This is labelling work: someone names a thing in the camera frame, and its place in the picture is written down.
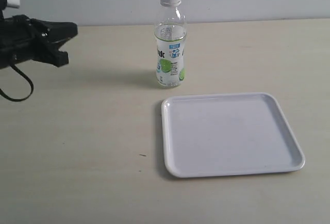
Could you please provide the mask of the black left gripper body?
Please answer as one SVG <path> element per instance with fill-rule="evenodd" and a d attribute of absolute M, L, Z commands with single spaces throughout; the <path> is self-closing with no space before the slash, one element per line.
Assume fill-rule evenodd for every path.
<path fill-rule="evenodd" d="M 35 35 L 30 33 L 26 25 L 30 24 L 39 34 L 45 33 L 43 21 L 31 19 L 25 15 L 15 15 L 11 18 L 1 17 L 1 69 L 9 67 L 9 60 L 17 55 L 16 63 L 33 60 L 45 63 L 40 52 L 37 52 Z"/>

